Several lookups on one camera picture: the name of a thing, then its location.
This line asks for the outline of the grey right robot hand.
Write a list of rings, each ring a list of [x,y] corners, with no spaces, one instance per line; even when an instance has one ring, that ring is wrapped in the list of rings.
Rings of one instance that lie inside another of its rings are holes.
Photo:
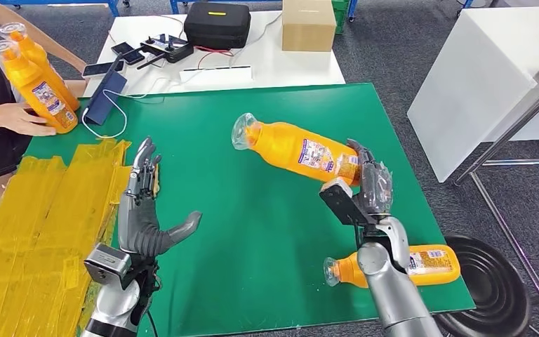
[[[393,202],[392,174],[383,162],[377,162],[372,152],[353,139],[347,146],[359,160],[359,192],[353,196],[357,206],[368,215],[390,212]]]

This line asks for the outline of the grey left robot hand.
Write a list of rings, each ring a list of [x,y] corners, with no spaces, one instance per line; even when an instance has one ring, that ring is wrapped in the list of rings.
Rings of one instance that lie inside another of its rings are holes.
[[[179,225],[162,230],[157,218],[154,180],[161,155],[153,157],[156,145],[147,136],[131,165],[126,189],[119,199],[118,243],[126,253],[156,257],[193,234],[202,212],[193,211]]]

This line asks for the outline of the person's right hand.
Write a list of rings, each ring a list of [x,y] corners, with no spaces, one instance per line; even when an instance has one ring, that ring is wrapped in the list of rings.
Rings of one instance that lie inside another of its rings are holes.
[[[0,127],[26,136],[54,136],[56,130],[46,125],[42,117],[29,113],[29,107],[20,103],[0,105]]]

